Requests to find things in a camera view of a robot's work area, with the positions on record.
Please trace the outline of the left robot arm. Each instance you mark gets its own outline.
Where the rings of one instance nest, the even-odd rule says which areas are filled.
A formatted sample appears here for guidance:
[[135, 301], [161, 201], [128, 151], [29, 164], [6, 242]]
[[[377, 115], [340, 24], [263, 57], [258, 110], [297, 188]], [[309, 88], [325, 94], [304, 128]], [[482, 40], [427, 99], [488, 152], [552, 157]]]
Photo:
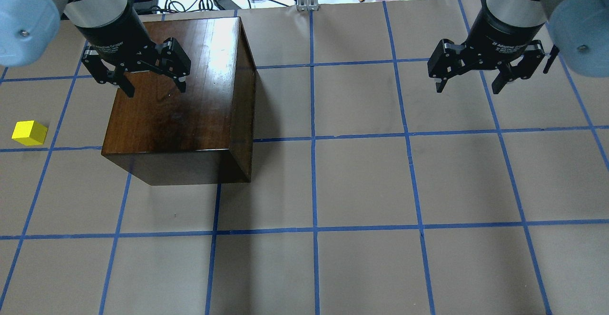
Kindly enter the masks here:
[[130, 0], [1, 0], [1, 64], [35, 63], [58, 33], [62, 15], [89, 43], [81, 61], [97, 83], [113, 84], [132, 98], [135, 88], [125, 73], [151, 71], [186, 91], [187, 53], [176, 38], [155, 43]]

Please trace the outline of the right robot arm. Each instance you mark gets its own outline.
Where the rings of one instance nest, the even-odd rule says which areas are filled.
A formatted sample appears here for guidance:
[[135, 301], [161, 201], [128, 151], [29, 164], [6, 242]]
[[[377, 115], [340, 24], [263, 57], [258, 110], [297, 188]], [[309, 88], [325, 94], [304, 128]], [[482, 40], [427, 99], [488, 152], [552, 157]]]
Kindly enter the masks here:
[[544, 72], [561, 53], [577, 74], [608, 76], [609, 0], [483, 0], [462, 44], [442, 39], [428, 61], [428, 75], [442, 92], [449, 79], [471, 70], [498, 70], [494, 94], [529, 79], [545, 54], [535, 36], [544, 24], [554, 44]]

